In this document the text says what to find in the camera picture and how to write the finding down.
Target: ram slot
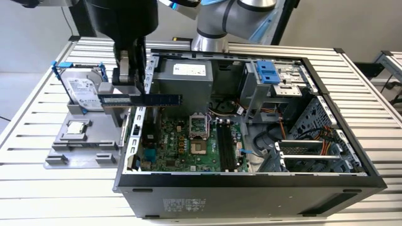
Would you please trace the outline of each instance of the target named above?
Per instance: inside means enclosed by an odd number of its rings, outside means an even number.
[[[217,134],[217,148],[219,148],[219,159],[220,159],[220,171],[233,172],[235,170],[235,157],[232,150],[232,137],[231,137],[231,126],[229,124],[216,125]]]

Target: motherboard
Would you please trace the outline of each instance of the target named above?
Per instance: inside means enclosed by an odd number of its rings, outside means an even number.
[[[237,123],[207,121],[207,116],[163,120],[157,145],[153,149],[144,149],[141,170],[247,172],[245,155],[240,153],[241,147],[243,137]]]

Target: slotted aluminum surface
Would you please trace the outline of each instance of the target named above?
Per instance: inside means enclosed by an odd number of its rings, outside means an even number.
[[[149,48],[188,49],[187,42],[148,42]],[[351,126],[388,188],[327,219],[284,220],[299,225],[400,225],[402,129],[400,118],[343,54],[328,48],[229,44],[231,53],[307,57]],[[58,61],[114,66],[112,41],[81,38],[69,42]],[[145,223],[275,225],[268,218],[164,219],[145,221],[121,194],[112,192],[114,169],[45,170],[42,161],[66,114],[68,97],[50,71],[29,95],[0,135],[0,225],[142,225]]]
[[[375,63],[380,63],[394,77],[402,82],[402,52],[383,52],[376,57]]]

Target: chip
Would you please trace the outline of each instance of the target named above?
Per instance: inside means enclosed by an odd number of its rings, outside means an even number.
[[[169,166],[176,166],[176,161],[175,160],[167,160],[165,161],[165,166],[169,167]]]

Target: power supply label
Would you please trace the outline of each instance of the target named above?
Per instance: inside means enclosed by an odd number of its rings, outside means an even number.
[[[207,76],[205,65],[175,64],[173,74]]]
[[[203,211],[207,199],[163,199],[165,212],[197,212]]]
[[[78,105],[88,111],[101,111],[93,82],[89,79],[68,78],[68,83]]]

